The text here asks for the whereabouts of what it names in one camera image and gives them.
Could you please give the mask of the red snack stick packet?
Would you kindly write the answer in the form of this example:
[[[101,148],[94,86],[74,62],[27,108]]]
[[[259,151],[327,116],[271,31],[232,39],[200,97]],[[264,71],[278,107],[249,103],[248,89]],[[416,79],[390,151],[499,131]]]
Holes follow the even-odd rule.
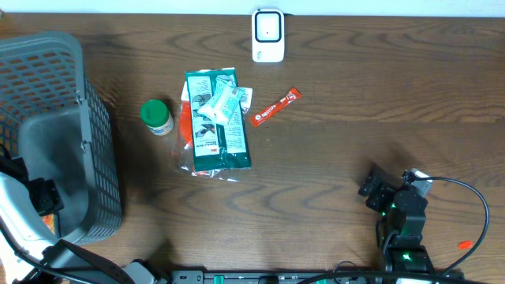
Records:
[[[259,113],[251,116],[249,118],[249,121],[254,127],[257,127],[275,116],[280,110],[288,106],[290,103],[296,101],[297,99],[300,99],[301,97],[302,94],[298,91],[298,89],[292,87],[279,101],[270,106],[267,106]]]

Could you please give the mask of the green grip gloves package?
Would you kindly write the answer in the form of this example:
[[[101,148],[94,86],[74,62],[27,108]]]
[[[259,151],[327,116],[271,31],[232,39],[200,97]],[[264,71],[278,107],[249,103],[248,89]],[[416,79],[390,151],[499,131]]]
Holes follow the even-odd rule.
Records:
[[[235,69],[187,71],[185,77],[191,111],[194,170],[250,168],[241,106],[235,108],[230,121],[224,124],[200,112],[205,103],[216,99],[224,91],[238,89]]]

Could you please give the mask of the red dustpan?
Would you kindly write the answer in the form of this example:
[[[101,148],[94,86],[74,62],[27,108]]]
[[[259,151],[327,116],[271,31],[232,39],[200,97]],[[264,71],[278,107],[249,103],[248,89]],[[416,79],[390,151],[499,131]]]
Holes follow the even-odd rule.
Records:
[[[250,168],[217,169],[195,171],[193,161],[193,138],[191,136],[190,103],[187,83],[181,91],[181,105],[178,110],[177,136],[170,156],[170,168],[179,174],[199,178],[214,178],[221,181],[240,182],[244,180]]]

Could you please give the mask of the mint green wipes pack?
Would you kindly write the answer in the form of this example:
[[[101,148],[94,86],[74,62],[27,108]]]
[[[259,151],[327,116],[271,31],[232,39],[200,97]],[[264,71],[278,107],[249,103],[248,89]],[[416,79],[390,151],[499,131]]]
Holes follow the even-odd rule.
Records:
[[[227,125],[236,110],[241,110],[243,88],[236,87],[232,80],[218,77],[214,95],[198,110],[198,114],[209,118],[216,124]]]

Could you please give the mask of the orange tissue pack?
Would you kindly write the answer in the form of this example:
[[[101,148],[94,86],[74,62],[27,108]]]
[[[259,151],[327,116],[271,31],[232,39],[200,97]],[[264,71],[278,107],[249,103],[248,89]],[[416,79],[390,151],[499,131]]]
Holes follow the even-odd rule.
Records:
[[[42,216],[42,220],[52,234],[55,234],[55,235],[59,234],[58,215],[57,214],[49,214],[49,215]]]

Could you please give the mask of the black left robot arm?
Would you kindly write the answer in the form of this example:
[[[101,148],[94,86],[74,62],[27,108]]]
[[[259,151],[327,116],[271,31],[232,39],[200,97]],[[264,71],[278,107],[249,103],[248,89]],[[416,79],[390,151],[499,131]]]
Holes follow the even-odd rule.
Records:
[[[1,261],[9,283],[168,283],[143,260],[126,267],[66,241],[43,218],[64,208],[51,179],[30,179],[1,146]]]

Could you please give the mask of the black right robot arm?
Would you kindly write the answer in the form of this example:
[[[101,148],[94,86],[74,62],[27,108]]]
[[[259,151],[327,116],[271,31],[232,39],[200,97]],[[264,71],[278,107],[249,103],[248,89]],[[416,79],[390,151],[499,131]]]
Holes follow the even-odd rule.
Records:
[[[377,174],[370,174],[358,190],[366,206],[378,213],[376,242],[380,266],[388,272],[431,274],[434,268],[421,244],[426,223],[426,195],[433,180],[413,168],[402,175],[400,186],[392,185]]]

